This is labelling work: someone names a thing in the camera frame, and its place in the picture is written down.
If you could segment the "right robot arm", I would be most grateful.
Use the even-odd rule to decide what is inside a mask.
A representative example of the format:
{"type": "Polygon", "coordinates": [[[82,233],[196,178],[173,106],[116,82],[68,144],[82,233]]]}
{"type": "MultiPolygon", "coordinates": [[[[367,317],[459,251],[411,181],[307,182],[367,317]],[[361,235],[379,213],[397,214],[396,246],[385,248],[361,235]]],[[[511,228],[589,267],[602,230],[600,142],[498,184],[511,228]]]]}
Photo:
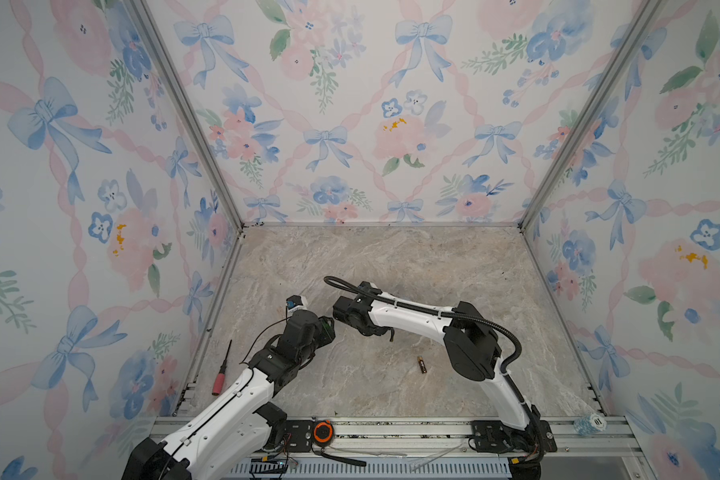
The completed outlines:
{"type": "Polygon", "coordinates": [[[334,303],[333,318],[361,335],[393,335],[402,330],[442,345],[453,370],[487,395],[510,438],[521,439],[518,448],[530,457],[544,455],[546,434],[540,414],[509,372],[522,353],[521,342],[511,331],[483,318],[468,302],[437,307],[401,299],[366,281],[353,285],[326,276],[324,282],[354,295],[334,303]]]}

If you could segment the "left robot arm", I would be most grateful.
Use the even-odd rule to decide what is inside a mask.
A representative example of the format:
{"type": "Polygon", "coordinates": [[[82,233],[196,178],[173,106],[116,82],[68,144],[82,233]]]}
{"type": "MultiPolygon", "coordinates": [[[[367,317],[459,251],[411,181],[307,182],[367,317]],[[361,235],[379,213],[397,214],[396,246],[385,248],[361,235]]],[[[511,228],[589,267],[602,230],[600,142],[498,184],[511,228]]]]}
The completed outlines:
{"type": "Polygon", "coordinates": [[[287,414],[272,399],[335,337],[332,318],[293,311],[210,406],[163,440],[139,443],[122,477],[221,479],[250,454],[281,448],[287,414]]]}

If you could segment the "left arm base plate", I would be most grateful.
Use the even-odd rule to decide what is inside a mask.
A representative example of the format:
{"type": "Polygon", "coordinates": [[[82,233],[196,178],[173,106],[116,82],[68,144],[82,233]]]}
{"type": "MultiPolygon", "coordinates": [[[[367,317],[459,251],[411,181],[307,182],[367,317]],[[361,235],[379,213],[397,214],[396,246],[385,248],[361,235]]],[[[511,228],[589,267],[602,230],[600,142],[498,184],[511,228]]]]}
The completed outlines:
{"type": "Polygon", "coordinates": [[[315,421],[285,420],[271,429],[270,437],[262,447],[269,454],[287,451],[288,453],[307,453],[313,445],[315,421]]]}

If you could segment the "red handled screwdriver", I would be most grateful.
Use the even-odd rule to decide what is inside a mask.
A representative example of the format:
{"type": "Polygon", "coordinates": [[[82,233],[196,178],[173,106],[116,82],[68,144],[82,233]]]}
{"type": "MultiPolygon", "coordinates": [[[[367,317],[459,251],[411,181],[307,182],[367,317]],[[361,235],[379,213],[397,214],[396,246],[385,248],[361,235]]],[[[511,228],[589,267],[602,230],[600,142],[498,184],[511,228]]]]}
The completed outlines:
{"type": "Polygon", "coordinates": [[[212,387],[212,392],[211,392],[211,394],[214,397],[219,396],[224,391],[224,385],[225,385],[225,381],[226,381],[226,372],[227,372],[228,360],[229,360],[232,343],[233,343],[232,340],[230,340],[228,342],[223,361],[222,361],[220,368],[218,370],[218,373],[215,377],[213,387],[212,387]]]}

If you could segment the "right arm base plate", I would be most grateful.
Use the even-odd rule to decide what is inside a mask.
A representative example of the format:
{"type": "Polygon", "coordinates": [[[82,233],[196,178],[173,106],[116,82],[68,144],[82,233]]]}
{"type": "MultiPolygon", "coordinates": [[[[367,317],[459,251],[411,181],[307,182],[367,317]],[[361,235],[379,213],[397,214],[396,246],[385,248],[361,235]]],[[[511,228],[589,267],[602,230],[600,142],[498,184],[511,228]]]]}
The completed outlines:
{"type": "Polygon", "coordinates": [[[477,452],[532,453],[538,445],[538,438],[532,425],[521,431],[509,428],[498,420],[475,420],[470,423],[470,427],[470,447],[477,452]]]}

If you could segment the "aluminium front rail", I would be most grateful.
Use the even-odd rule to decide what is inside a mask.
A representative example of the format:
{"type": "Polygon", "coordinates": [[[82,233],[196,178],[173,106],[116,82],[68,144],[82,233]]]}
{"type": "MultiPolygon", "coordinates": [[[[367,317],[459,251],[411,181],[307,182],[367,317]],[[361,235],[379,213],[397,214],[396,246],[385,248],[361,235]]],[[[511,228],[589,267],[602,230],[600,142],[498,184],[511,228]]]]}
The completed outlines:
{"type": "MultiPolygon", "coordinates": [[[[481,453],[470,447],[471,427],[475,420],[493,418],[382,418],[335,417],[318,419],[296,417],[291,420],[316,422],[329,420],[335,430],[333,442],[325,447],[313,443],[307,453],[287,451],[269,454],[257,451],[237,464],[285,464],[291,469],[303,468],[309,463],[329,463],[335,468],[352,467],[371,469],[375,464],[398,463],[421,469],[429,463],[464,458],[471,462],[491,461],[499,457],[529,456],[527,452],[505,454],[481,453]]],[[[163,440],[191,419],[160,419],[152,429],[151,437],[163,440]]],[[[573,458],[630,458],[644,459],[633,429],[623,417],[607,418],[607,429],[599,434],[582,437],[573,428],[571,417],[549,417],[542,422],[546,434],[545,459],[573,458]]]]}

